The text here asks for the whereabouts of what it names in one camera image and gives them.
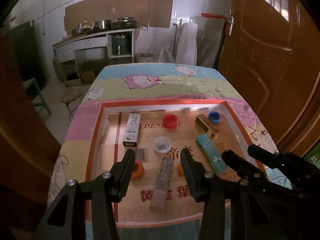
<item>door handle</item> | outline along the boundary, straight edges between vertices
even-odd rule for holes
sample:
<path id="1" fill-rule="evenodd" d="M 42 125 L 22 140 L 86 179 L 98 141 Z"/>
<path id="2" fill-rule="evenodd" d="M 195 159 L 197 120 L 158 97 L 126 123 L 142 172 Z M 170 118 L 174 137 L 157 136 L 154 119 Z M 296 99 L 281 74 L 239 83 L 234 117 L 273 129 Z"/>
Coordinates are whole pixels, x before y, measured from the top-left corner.
<path id="1" fill-rule="evenodd" d="M 234 25 L 234 21 L 233 21 L 233 16 L 231 16 L 231 20 L 228 20 L 227 21 L 229 24 L 230 24 L 230 26 L 229 26 L 229 36 L 231 35 L 231 32 L 232 32 L 232 27 L 233 27 L 233 25 Z"/>

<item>wooden door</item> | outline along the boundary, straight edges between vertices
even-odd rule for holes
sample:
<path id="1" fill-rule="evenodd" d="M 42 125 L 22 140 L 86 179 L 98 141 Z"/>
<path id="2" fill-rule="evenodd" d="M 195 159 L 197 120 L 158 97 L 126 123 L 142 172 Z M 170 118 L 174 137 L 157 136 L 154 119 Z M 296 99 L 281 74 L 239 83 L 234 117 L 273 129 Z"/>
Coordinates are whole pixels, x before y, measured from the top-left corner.
<path id="1" fill-rule="evenodd" d="M 277 145 L 283 152 L 305 155 L 320 139 L 320 86 L 303 115 L 288 135 Z"/>
<path id="2" fill-rule="evenodd" d="M 298 0 L 232 0 L 231 15 L 218 69 L 278 145 L 319 83 L 319 30 Z"/>
<path id="3" fill-rule="evenodd" d="M 0 221 L 5 223 L 4 227 L 32 232 L 46 210 L 50 179 L 61 145 L 31 104 L 19 76 L 12 39 L 7 30 L 4 35 L 2 31 Z"/>

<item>red bottle cap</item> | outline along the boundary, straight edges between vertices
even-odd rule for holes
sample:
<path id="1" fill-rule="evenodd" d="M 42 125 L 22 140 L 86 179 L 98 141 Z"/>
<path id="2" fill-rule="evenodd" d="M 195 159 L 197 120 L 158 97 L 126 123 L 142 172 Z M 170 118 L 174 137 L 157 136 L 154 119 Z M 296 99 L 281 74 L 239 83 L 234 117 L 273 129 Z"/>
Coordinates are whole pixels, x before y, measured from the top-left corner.
<path id="1" fill-rule="evenodd" d="M 174 114 L 165 114 L 163 117 L 163 125 L 166 128 L 174 128 L 177 126 L 178 117 Z"/>

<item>green chair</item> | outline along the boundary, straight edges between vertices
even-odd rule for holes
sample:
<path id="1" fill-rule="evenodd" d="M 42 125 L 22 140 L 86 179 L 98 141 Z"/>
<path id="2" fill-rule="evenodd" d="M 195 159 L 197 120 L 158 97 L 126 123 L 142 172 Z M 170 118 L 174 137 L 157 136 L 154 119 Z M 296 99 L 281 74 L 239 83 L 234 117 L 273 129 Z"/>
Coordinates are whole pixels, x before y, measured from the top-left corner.
<path id="1" fill-rule="evenodd" d="M 29 79 L 29 80 L 27 80 L 27 81 L 25 81 L 25 82 L 23 83 L 23 87 L 24 87 L 25 90 L 27 90 L 27 89 L 28 89 L 29 87 L 31 87 L 32 85 L 34 85 L 34 86 L 36 87 L 37 94 L 39 95 L 39 97 L 40 97 L 40 99 L 41 99 L 41 102 L 42 102 L 42 103 L 32 104 L 33 106 L 42 106 L 41 109 L 40 109 L 40 111 L 38 112 L 38 114 L 40 114 L 41 111 L 42 111 L 44 108 L 48 111 L 49 114 L 52 114 L 51 111 L 50 111 L 50 109 L 49 109 L 49 107 L 48 107 L 48 105 L 47 105 L 47 103 L 45 102 L 45 100 L 44 100 L 44 98 L 43 98 L 43 96 L 42 96 L 42 94 L 41 94 L 41 90 L 40 90 L 39 87 L 38 87 L 38 84 L 37 84 L 36 79 L 35 79 L 35 78 L 31 78 L 31 79 Z"/>

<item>pink sheep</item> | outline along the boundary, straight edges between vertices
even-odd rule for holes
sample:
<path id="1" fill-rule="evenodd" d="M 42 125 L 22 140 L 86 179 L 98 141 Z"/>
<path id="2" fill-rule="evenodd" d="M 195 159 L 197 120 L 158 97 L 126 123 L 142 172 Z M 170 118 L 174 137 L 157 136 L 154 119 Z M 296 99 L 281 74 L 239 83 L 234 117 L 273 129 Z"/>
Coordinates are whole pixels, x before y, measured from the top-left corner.
<path id="1" fill-rule="evenodd" d="M 150 74 L 138 74 L 131 75 L 122 78 L 128 85 L 130 89 L 145 89 L 156 86 L 157 84 L 163 84 L 163 82 L 155 76 L 151 76 Z"/>

